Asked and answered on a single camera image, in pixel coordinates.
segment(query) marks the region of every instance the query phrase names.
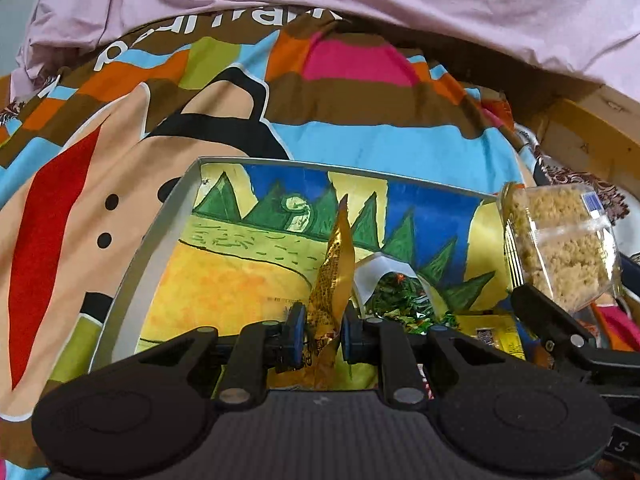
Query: gold wrapper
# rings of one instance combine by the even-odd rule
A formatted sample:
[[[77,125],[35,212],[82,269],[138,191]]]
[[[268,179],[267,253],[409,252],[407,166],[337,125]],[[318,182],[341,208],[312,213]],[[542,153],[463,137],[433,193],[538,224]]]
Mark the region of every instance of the gold wrapper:
[[[351,297],[354,270],[355,252],[347,216],[347,196],[344,196],[306,308],[305,366],[302,370],[282,374],[270,370],[268,384],[271,388],[327,390],[332,387],[340,324]]]

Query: silver screw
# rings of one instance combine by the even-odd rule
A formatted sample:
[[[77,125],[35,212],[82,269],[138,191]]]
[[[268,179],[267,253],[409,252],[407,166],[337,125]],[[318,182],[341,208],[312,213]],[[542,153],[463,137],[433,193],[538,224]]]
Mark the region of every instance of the silver screw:
[[[584,346],[584,338],[579,334],[573,334],[569,338],[569,341],[571,341],[571,344],[574,345],[576,348],[581,348]]]
[[[251,394],[243,388],[227,388],[220,392],[220,400],[225,404],[242,404],[251,399]]]
[[[424,399],[424,392],[416,388],[399,388],[394,391],[394,399],[402,404],[418,404]]]

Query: plastic container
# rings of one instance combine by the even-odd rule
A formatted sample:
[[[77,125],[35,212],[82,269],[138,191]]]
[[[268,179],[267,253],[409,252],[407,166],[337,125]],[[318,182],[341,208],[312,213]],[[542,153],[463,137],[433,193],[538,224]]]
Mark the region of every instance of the plastic container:
[[[502,190],[498,207],[514,286],[530,283],[569,313],[604,292],[617,295],[618,246],[593,188],[511,183]],[[508,250],[510,240],[516,254]]]

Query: pink fabric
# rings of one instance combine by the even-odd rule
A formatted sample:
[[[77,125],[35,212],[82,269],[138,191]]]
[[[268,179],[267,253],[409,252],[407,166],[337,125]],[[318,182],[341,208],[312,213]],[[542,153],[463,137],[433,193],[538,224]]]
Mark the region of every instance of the pink fabric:
[[[640,77],[628,69],[640,60],[640,0],[39,0],[18,55],[14,94],[30,91],[43,68],[144,23],[261,2],[351,12],[464,38],[640,100]]]
[[[599,309],[610,329],[636,352],[640,351],[640,328],[617,306],[601,306]]]
[[[397,86],[420,82],[411,63],[390,45],[362,47],[332,40],[312,44],[302,76],[308,80],[333,77]]]

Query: cartoon character print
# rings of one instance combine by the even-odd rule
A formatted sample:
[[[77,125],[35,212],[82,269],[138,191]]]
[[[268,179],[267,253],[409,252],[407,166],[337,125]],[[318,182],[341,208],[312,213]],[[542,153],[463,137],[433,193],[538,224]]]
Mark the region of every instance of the cartoon character print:
[[[184,171],[200,156],[288,158],[264,119],[268,88],[240,66],[146,136],[150,99],[142,83],[98,112],[0,211],[0,348],[9,349],[0,352],[0,457],[17,465],[44,465],[33,407],[43,390],[88,370],[79,354],[93,351],[129,261]]]

